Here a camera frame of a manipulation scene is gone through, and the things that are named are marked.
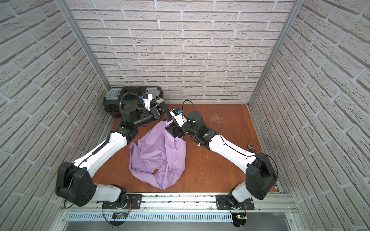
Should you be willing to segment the black leather belt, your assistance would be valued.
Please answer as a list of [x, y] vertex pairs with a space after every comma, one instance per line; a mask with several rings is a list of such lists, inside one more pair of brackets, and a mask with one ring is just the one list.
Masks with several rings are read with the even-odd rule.
[[162, 111], [162, 114], [165, 115], [166, 120], [169, 122], [173, 120], [172, 115], [170, 114], [170, 111], [165, 103], [165, 101], [158, 97], [154, 100], [156, 108]]

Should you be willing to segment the purple trousers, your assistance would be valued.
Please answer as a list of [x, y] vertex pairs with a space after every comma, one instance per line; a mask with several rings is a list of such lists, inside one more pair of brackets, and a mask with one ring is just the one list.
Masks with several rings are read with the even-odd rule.
[[159, 122], [129, 147], [132, 175], [161, 190], [176, 184], [186, 168], [187, 142], [173, 137], [167, 127], [168, 122]]

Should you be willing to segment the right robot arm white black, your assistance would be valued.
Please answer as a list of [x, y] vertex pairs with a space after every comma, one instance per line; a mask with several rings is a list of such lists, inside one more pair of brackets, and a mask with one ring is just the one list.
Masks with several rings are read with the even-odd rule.
[[243, 206], [245, 201], [256, 198], [263, 200], [276, 184], [278, 174], [275, 162], [263, 153], [246, 151], [224, 138], [220, 133], [207, 128], [198, 111], [187, 117], [176, 108], [165, 113], [169, 126], [166, 130], [177, 138], [188, 135], [198, 146], [220, 154], [237, 166], [244, 174], [245, 181], [235, 186], [228, 194], [226, 203], [234, 209]]

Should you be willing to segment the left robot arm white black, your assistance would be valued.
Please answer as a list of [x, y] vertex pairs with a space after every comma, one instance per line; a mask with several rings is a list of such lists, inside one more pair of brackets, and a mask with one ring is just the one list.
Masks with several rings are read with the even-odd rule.
[[115, 185], [95, 184], [92, 177], [117, 151], [127, 146], [138, 134], [138, 128], [159, 120], [165, 114], [162, 98], [151, 102], [144, 100], [144, 108], [134, 103], [121, 110], [119, 126], [86, 155], [72, 163], [64, 162], [57, 170], [57, 196], [65, 202], [82, 207], [92, 202], [111, 203], [114, 208], [124, 208], [128, 203], [125, 189]]

